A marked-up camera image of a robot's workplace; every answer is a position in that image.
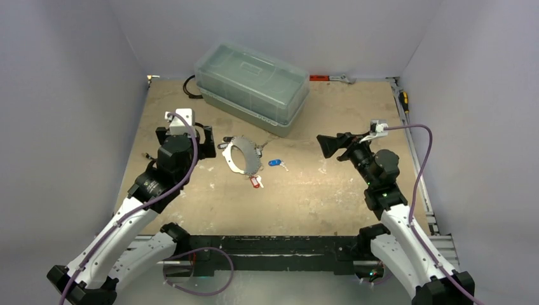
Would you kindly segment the oval metal keyring plate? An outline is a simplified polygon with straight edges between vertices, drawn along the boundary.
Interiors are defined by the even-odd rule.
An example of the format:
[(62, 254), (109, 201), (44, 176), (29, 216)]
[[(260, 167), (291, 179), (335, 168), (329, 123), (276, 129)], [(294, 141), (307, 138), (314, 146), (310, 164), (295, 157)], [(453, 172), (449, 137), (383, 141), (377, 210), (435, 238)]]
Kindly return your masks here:
[(240, 175), (253, 176), (262, 166), (258, 146), (244, 136), (232, 137), (222, 151), (222, 156), (229, 169)]

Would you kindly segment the blue tagged key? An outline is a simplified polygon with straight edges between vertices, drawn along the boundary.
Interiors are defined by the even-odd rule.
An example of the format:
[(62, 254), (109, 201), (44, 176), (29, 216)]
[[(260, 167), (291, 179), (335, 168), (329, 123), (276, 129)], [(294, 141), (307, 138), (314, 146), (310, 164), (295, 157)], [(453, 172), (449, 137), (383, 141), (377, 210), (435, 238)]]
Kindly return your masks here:
[(269, 166), (281, 166), (281, 167), (283, 167), (285, 169), (286, 172), (289, 171), (289, 169), (287, 168), (287, 165), (281, 159), (270, 160), (270, 161), (268, 161), (268, 165)]

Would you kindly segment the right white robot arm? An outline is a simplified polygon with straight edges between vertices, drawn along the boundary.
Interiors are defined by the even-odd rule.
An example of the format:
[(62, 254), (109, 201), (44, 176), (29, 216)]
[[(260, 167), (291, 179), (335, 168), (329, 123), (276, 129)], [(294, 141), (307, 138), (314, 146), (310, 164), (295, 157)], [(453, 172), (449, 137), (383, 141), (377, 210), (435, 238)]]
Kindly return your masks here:
[(459, 272), (422, 230), (397, 185), (399, 157), (387, 149), (372, 152), (366, 133), (317, 135), (322, 154), (350, 161), (367, 183), (365, 203), (380, 223), (360, 230), (358, 253), (376, 257), (407, 290), (412, 304), (472, 304), (475, 282)]

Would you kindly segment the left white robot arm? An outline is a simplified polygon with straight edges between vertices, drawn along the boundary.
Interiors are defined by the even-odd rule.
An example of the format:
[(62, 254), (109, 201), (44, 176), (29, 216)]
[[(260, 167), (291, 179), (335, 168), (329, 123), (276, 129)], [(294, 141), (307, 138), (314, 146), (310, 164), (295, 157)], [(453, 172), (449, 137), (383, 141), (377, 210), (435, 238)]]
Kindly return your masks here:
[(90, 245), (66, 266), (55, 265), (47, 279), (60, 293), (59, 303), (113, 304), (118, 293), (158, 261), (185, 258), (188, 233), (165, 225), (145, 245), (128, 247), (150, 222), (178, 197), (199, 160), (216, 156), (211, 126), (159, 127), (158, 155), (140, 174), (118, 211)]

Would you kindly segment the red tagged key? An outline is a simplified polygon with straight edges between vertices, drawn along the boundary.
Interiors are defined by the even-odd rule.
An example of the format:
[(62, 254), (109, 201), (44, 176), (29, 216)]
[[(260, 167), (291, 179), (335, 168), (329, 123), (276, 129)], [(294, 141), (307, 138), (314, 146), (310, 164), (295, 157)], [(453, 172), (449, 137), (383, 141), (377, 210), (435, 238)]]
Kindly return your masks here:
[(259, 175), (251, 176), (249, 177), (249, 180), (253, 188), (256, 188), (256, 189), (264, 188), (261, 176)]

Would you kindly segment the yellow black screwdriver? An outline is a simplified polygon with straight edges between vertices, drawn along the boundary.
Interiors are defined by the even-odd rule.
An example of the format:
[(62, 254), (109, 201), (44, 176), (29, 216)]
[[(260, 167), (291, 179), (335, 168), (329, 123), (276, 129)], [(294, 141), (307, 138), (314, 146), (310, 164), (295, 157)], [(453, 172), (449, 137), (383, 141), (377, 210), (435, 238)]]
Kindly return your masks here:
[(399, 102), (401, 104), (404, 114), (409, 114), (409, 100), (405, 91), (401, 91), (399, 93)]

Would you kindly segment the translucent green storage box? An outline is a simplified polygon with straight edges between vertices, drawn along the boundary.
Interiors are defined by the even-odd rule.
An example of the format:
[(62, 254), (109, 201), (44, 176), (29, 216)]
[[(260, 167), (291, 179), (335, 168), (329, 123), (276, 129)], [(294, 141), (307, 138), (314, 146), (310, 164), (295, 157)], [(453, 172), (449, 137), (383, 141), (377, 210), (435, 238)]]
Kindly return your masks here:
[(215, 44), (194, 64), (203, 99), (279, 137), (287, 137), (310, 92), (302, 68), (244, 47)]

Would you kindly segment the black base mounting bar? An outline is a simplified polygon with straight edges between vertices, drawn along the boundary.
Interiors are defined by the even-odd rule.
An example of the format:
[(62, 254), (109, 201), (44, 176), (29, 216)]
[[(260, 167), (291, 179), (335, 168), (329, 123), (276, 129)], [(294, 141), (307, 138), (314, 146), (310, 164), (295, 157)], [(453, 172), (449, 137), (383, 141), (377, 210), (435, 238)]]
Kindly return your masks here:
[(369, 276), (380, 267), (371, 241), (387, 234), (382, 224), (360, 229), (355, 236), (226, 236), (193, 235), (171, 222), (160, 229), (175, 243), (173, 255), (194, 266), (195, 276), (216, 271), (304, 271)]

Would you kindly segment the red handled wrench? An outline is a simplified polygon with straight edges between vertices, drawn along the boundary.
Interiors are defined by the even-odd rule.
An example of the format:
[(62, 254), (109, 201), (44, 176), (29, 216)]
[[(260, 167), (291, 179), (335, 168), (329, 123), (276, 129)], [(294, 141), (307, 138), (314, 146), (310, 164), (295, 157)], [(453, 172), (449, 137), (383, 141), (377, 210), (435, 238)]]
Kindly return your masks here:
[(355, 78), (349, 78), (346, 74), (341, 74), (337, 76), (312, 74), (310, 75), (310, 81), (336, 81), (351, 85), (355, 83)]

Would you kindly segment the aluminium rail right side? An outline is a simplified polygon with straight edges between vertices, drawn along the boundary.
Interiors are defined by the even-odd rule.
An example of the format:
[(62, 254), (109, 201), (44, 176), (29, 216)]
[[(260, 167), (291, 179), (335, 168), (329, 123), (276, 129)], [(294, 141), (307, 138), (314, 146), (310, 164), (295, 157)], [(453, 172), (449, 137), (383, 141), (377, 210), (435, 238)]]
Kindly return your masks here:
[[(399, 102), (399, 93), (405, 90), (399, 86), (398, 77), (386, 78), (386, 80), (389, 82), (391, 86), (395, 104), (397, 106), (397, 110), (399, 113), (400, 121), (402, 122), (402, 125), (408, 125), (410, 123), (409, 114), (404, 114), (401, 104)], [(411, 153), (413, 163), (414, 163), (415, 175), (418, 176), (419, 170), (421, 167), (421, 162), (416, 152), (416, 148), (415, 148), (413, 137), (412, 137), (412, 131), (410, 128), (406, 128), (405, 133), (406, 133), (407, 143), (409, 146), (409, 151)], [(420, 203), (422, 204), (423, 212), (421, 214), (425, 216), (425, 222), (428, 225), (428, 229), (426, 230), (426, 235), (429, 237), (431, 242), (438, 248), (440, 254), (443, 255), (446, 258), (446, 260), (449, 261), (456, 269), (460, 269), (460, 262), (458, 259), (458, 254), (454, 247), (453, 237), (450, 234), (443, 235), (440, 233), (437, 219), (433, 211), (432, 204), (431, 204), (429, 194), (426, 189), (426, 184), (423, 177), (420, 178), (420, 182), (418, 184), (418, 190), (416, 193), (417, 193), (416, 197), (418, 200), (417, 205), (419, 205)]]

